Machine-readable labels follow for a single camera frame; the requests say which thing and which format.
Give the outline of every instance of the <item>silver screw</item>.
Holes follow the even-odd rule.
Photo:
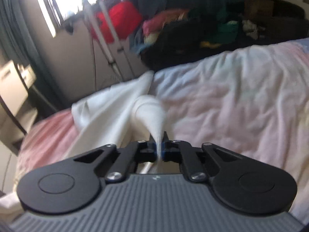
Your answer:
[[[116,180],[119,180],[121,177],[122,177],[121,173],[112,172],[112,173],[109,173],[106,178],[111,180],[111,181],[116,181]]]
[[[202,172],[194,173],[191,175],[191,179],[195,181],[201,181],[201,180],[204,180],[205,178],[206,178],[206,174]]]

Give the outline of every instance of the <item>red bag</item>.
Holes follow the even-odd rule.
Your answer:
[[[104,39],[107,43],[114,42],[112,33],[109,30],[107,22],[102,12],[96,13],[99,26]],[[125,40],[141,23],[142,15],[137,11],[134,5],[129,1],[120,2],[109,10],[109,17],[115,27],[120,40]],[[91,27],[91,35],[98,39],[94,29]]]

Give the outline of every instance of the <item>round black pad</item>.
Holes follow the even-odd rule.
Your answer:
[[[291,175],[252,159],[222,163],[212,189],[225,205],[251,215],[286,211],[297,193]]]
[[[38,168],[19,182],[17,195],[26,210],[65,214],[89,204],[100,192],[92,164],[73,159]]]
[[[261,173],[246,173],[239,179],[240,186],[252,193],[264,193],[271,190],[274,187],[272,179]]]
[[[74,184],[75,180],[72,176],[65,173],[54,173],[40,179],[39,188],[48,194],[62,194],[69,191]]]

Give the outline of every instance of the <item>drying rack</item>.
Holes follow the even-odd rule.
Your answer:
[[[97,3],[98,3],[100,10],[102,11],[102,13],[105,17],[105,20],[106,20],[106,23],[109,27],[109,30],[112,33],[112,36],[114,38],[114,41],[115,41],[115,44],[116,44],[116,47],[117,47],[117,53],[124,55],[125,60],[126,60],[128,66],[129,66],[129,69],[130,69],[131,79],[136,78],[134,71],[133,71],[133,68],[132,68],[132,65],[130,63],[130,60],[128,58],[128,55],[127,55],[123,45],[121,44],[120,39],[119,39],[117,32],[115,30],[115,27],[113,26],[111,18],[109,17],[109,13],[108,13],[108,10],[105,6],[104,0],[97,0]],[[91,4],[88,2],[88,0],[82,0],[82,6],[83,6],[83,11],[85,12],[86,18],[88,19],[90,25],[92,26],[93,30],[95,31],[95,33],[97,35],[98,44],[100,45],[100,48],[101,48],[106,60],[108,61],[109,66],[112,68],[114,74],[117,77],[117,80],[119,82],[123,82],[125,80],[124,77],[123,77],[123,74],[121,73],[119,66],[116,62],[116,59],[113,56],[108,44],[106,43],[106,41],[104,39],[104,36],[103,36],[103,34],[100,30],[98,21],[97,21],[95,15],[94,15],[94,11],[92,9]],[[94,62],[94,79],[96,81],[95,62]]]

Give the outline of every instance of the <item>pink clothing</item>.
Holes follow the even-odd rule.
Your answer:
[[[170,17],[179,17],[183,13],[187,13],[188,9],[169,9],[162,11],[155,15],[152,19],[147,20],[143,23],[143,34],[148,36],[149,34],[160,31],[166,20]]]
[[[35,168],[60,161],[77,135],[71,109],[38,122],[21,145],[16,180]]]

